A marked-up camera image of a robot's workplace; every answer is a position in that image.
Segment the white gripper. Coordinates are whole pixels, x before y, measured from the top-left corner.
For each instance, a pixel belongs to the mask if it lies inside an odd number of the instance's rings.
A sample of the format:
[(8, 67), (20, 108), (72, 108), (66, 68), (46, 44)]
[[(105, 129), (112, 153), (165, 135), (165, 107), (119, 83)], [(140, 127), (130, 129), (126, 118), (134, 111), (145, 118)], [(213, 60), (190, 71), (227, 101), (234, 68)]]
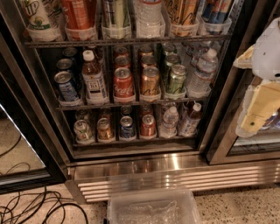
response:
[(257, 39), (234, 60), (234, 67), (251, 69), (253, 74), (266, 79), (246, 91), (240, 128), (256, 133), (280, 108), (280, 17), (275, 18)]

